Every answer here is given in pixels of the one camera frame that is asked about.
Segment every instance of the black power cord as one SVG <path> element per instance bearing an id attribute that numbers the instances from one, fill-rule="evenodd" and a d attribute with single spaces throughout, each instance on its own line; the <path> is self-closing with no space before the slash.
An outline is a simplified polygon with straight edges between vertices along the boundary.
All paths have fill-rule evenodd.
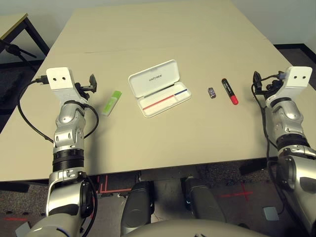
<path id="1" fill-rule="evenodd" d="M 32 85 L 34 83 L 40 83 L 42 81 L 38 81 L 38 80 L 34 80 L 34 81 L 31 81 L 30 83 L 26 84 L 22 90 L 20 91 L 19 95 L 18 95 L 18 98 L 17 98 L 17 106 L 18 106 L 18 110 L 20 112 L 20 115 L 22 116 L 22 118 L 24 119 L 24 121 L 28 124 L 28 126 L 30 126 L 35 132 L 37 132 L 40 136 L 42 136 L 45 140 L 47 141 L 50 141 L 51 143 L 54 143 L 54 141 L 49 138 L 48 136 L 46 136 L 44 133 L 42 133 L 41 131 L 39 131 L 36 127 L 34 127 L 31 122 L 25 117 L 22 109 L 21 109 L 21 104 L 20 104 L 20 100 L 21 100 L 21 97 L 23 95 L 23 93 L 26 91 L 26 89 L 29 87 L 29 85 Z"/>
<path id="2" fill-rule="evenodd" d="M 97 192 L 95 191 L 95 187 L 94 184 L 92 182 L 92 180 L 90 179 L 89 176 L 87 176 L 88 182 L 90 183 L 91 187 L 92 187 L 92 192 L 93 192 L 93 197 L 94 197 L 94 208 L 93 208 L 93 216 L 92 219 L 87 227 L 87 229 L 85 230 L 84 234 L 82 235 L 82 237 L 86 237 L 89 233 L 89 231 L 91 230 L 91 227 L 94 223 L 95 217 L 97 215 L 97 210 L 98 210 L 98 196 L 97 196 Z"/>
<path id="3" fill-rule="evenodd" d="M 90 136 L 90 135 L 96 130 L 96 128 L 98 127 L 98 125 L 99 125 L 99 116 L 98 116 L 97 111 L 96 111 L 91 105 L 84 104 L 83 106 L 86 107 L 86 108 L 91 109 L 91 110 L 94 112 L 94 114 L 95 114 L 95 118 L 97 119 L 96 122 L 95 122 L 94 128 L 93 128 L 87 135 L 84 136 L 84 138 L 87 138 L 87 137 Z"/>
<path id="4" fill-rule="evenodd" d="M 31 124 L 31 122 L 26 118 L 26 116 L 24 115 L 23 111 L 22 111 L 22 108 L 21 108 L 21 104 L 20 104 L 20 100 L 22 98 L 22 95 L 23 93 L 27 90 L 27 88 L 29 87 L 29 85 L 32 85 L 34 83 L 43 83 L 43 84 L 48 84 L 48 79 L 47 79 L 47 76 L 41 76 L 40 78 L 34 80 L 34 81 L 31 81 L 30 83 L 26 84 L 20 91 L 20 93 L 18 94 L 18 98 L 17 98 L 17 107 L 18 107 L 18 110 L 20 112 L 20 115 L 22 116 L 22 118 L 24 119 L 24 121 L 28 124 L 28 126 L 30 126 L 35 132 L 37 132 L 40 136 L 42 136 L 45 140 L 51 142 L 51 143 L 54 143 L 53 139 L 51 139 L 50 137 L 48 137 L 47 135 L 45 135 L 44 133 L 42 133 L 41 131 L 39 131 L 33 124 Z M 94 131 L 95 129 L 97 128 L 97 126 L 99 125 L 99 116 L 98 116 L 98 113 L 96 112 L 96 110 L 91 106 L 91 105 L 88 105 L 88 104 L 83 104 L 83 106 L 85 108 L 89 108 L 93 111 L 93 113 L 95 114 L 96 116 L 96 123 L 95 123 L 95 126 L 94 128 L 87 134 L 84 136 L 84 138 L 87 138 L 88 136 L 90 136 Z"/>

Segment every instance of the eraser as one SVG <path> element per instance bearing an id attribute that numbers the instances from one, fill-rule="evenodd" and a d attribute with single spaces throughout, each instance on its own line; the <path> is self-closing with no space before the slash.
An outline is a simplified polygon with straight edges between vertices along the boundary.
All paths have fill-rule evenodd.
<path id="1" fill-rule="evenodd" d="M 104 107 L 102 111 L 103 115 L 106 115 L 106 116 L 110 115 L 112 109 L 114 108 L 115 104 L 117 103 L 121 95 L 122 95 L 122 92 L 118 90 L 114 91 L 114 93 L 110 97 L 110 100 L 108 101 L 108 103 L 106 104 L 106 106 Z"/>

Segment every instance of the silver arm segment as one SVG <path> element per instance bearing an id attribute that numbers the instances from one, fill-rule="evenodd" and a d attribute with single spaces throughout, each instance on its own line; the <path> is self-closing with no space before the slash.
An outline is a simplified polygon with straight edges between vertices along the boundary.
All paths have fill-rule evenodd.
<path id="1" fill-rule="evenodd" d="M 276 181 L 307 232 L 316 233 L 316 151 L 302 128 L 303 115 L 293 99 L 308 85 L 312 69 L 291 67 L 283 86 L 266 99 L 272 110 L 278 149 Z"/>
<path id="2" fill-rule="evenodd" d="M 79 95 L 68 68 L 48 69 L 46 73 L 62 104 L 56 119 L 46 217 L 32 227 L 27 237 L 78 237 L 84 218 L 93 211 L 95 193 L 84 169 L 83 103 L 87 100 Z"/>

